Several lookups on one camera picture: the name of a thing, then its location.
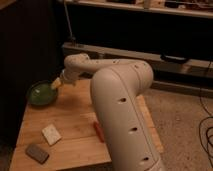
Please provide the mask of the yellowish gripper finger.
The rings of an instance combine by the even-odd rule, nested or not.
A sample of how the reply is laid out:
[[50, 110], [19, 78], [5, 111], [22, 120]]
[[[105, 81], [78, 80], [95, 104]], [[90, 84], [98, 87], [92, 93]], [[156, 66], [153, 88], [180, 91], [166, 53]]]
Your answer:
[[51, 83], [51, 89], [56, 90], [62, 85], [62, 81], [59, 77], [57, 77], [52, 83]]

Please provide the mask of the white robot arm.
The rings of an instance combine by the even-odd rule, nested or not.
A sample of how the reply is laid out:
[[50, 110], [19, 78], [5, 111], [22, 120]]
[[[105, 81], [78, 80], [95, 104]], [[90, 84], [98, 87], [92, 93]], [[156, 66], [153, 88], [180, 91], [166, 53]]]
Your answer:
[[90, 73], [90, 96], [115, 171], [166, 171], [137, 97], [153, 82], [153, 70], [143, 60], [92, 59], [69, 55], [54, 86], [73, 84]]

